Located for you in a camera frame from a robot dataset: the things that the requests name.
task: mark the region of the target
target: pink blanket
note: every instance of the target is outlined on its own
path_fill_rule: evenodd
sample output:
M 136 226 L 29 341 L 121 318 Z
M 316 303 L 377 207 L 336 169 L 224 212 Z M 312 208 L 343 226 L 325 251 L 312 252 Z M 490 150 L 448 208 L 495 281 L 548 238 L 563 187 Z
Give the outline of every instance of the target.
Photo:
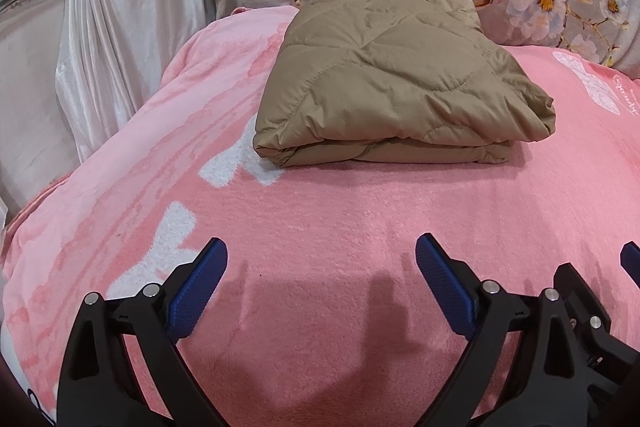
M 556 99 L 558 131 L 517 145 L 509 164 L 280 170 L 251 140 L 295 12 L 251 10 L 199 32 L 155 97 L 15 232 L 7 324 L 46 409 L 82 297 L 133 295 L 212 236 L 228 269 L 178 347 L 233 427 L 414 424 L 465 344 L 415 266 L 424 232 L 512 292 L 537 295 L 571 261 L 613 332 L 640 347 L 640 291 L 619 266 L 623 244 L 640 240 L 628 78 L 566 51 L 510 48 Z

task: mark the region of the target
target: folded garment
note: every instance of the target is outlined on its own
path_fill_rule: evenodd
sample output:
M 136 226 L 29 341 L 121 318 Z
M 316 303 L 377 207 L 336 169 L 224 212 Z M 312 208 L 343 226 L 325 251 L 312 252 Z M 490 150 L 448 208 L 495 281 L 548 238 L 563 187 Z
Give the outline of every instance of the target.
M 311 0 L 267 81 L 254 149 L 277 166 L 507 161 L 553 100 L 484 36 L 472 0 Z

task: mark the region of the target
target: blue gripper pad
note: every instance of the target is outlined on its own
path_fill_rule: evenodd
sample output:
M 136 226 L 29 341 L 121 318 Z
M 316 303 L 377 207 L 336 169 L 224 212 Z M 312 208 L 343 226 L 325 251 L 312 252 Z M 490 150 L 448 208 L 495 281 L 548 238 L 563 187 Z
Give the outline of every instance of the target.
M 453 332 L 471 341 L 476 333 L 475 301 L 455 276 L 450 259 L 430 233 L 418 239 L 415 260 Z
M 620 264 L 640 288 L 640 248 L 635 243 L 627 243 L 620 252 Z
M 172 343 L 188 337 L 226 269 L 226 245 L 219 239 L 200 257 L 168 307 L 166 333 Z

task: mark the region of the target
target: curtain fold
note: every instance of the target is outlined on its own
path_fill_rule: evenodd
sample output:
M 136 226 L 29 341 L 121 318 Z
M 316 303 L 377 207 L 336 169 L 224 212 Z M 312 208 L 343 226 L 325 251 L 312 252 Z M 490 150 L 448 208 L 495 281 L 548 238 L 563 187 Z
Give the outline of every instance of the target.
M 66 0 L 56 92 L 81 161 L 159 88 L 164 68 L 205 25 L 203 0 Z

